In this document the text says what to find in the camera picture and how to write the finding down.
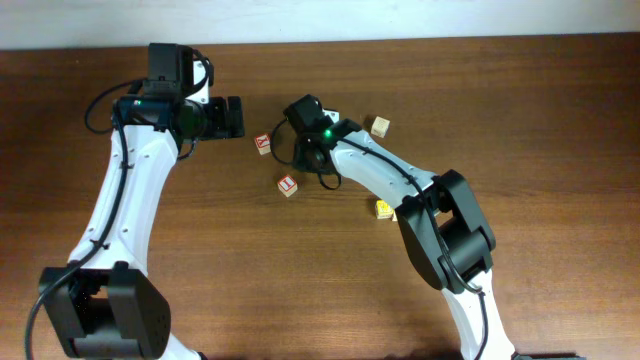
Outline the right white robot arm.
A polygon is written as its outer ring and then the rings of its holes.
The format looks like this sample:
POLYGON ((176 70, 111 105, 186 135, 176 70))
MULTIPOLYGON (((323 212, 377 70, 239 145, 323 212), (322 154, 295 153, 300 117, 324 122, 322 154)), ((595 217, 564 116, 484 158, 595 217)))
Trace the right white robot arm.
POLYGON ((299 168, 351 179, 393 207, 411 264, 449 306, 463 358, 515 358, 493 292, 496 238, 460 173, 417 168, 351 120, 299 132, 295 156, 299 168))

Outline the yellow letter wooden block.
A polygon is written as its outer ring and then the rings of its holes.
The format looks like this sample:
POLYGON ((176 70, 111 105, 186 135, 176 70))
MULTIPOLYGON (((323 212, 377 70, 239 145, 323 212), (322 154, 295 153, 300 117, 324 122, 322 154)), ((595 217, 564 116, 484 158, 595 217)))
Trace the yellow letter wooden block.
POLYGON ((377 200, 375 203, 375 214, 379 220, 391 219, 394 216, 394 208, 384 200, 377 200))

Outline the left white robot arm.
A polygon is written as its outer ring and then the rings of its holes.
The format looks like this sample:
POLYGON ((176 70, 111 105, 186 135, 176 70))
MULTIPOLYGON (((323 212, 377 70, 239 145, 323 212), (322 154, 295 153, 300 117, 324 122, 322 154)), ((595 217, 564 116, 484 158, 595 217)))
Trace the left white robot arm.
POLYGON ((183 145, 244 134, 238 98, 212 98, 208 59, 162 67, 128 83, 112 105, 110 160, 90 221, 64 267, 47 267, 44 309, 77 359, 201 359, 172 333, 168 301, 148 278, 161 193, 183 145))

